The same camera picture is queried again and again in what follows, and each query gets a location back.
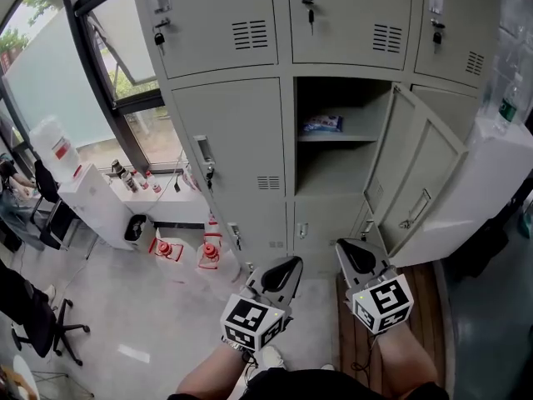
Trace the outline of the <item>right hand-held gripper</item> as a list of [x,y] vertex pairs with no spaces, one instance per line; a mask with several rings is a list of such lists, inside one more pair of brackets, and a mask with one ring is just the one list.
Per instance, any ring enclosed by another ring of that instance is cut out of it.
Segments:
[[381,334],[408,319],[413,307],[408,282],[381,248],[340,238],[336,254],[347,285],[346,305],[368,331]]

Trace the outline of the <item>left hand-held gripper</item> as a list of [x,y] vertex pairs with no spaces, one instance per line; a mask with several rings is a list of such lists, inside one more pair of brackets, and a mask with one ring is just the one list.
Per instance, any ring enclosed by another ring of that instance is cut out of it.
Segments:
[[261,351],[291,321],[291,302],[303,273],[298,256],[280,257],[256,267],[221,316],[222,339],[250,353]]

